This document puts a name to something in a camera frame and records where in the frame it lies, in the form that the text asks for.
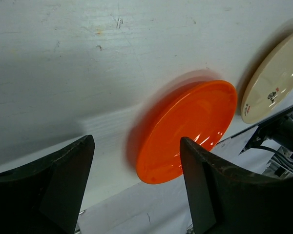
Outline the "orange round plate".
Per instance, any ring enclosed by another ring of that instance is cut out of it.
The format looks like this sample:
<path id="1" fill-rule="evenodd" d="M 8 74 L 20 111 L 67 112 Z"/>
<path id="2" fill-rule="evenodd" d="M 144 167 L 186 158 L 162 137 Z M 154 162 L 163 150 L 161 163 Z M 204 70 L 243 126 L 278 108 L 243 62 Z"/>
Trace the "orange round plate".
<path id="1" fill-rule="evenodd" d="M 138 178 L 161 184 L 179 177 L 180 139 L 189 137 L 210 151 L 228 129 L 236 107 L 236 89 L 224 80 L 191 83 L 160 100 L 142 122 Z"/>

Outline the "beige floral round plate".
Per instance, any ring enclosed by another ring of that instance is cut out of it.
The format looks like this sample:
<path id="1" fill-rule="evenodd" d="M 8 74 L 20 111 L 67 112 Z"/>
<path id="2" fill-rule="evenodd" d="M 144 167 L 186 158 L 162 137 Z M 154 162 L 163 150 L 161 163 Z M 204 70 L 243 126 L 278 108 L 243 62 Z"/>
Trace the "beige floral round plate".
<path id="1" fill-rule="evenodd" d="M 262 120 L 293 89 L 293 34 L 280 42 L 250 79 L 241 102 L 241 118 L 252 124 Z"/>

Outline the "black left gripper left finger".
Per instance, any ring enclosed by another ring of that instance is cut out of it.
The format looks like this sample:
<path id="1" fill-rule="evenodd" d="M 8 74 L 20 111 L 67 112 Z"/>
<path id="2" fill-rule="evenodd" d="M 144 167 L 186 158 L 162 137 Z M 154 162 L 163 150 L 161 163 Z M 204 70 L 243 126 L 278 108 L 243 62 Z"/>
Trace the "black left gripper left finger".
<path id="1" fill-rule="evenodd" d="M 73 234 L 94 150 L 86 135 L 0 173 L 0 234 Z"/>

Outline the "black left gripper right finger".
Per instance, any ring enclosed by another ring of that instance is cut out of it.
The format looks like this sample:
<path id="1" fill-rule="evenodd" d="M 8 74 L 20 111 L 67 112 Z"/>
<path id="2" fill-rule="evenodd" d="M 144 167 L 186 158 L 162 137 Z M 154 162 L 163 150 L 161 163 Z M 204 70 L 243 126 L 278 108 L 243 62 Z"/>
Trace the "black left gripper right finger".
<path id="1" fill-rule="evenodd" d="M 253 173 L 188 137 L 180 158 L 195 233 L 293 234 L 293 177 Z"/>

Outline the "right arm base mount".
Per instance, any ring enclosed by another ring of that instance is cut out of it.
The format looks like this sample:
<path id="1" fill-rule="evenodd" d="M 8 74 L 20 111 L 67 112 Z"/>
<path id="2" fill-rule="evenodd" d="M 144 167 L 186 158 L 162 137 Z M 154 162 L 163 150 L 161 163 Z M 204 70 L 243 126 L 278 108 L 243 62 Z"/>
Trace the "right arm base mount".
<path id="1" fill-rule="evenodd" d="M 239 156 L 249 157 L 258 174 L 293 177 L 293 105 L 259 122 Z"/>

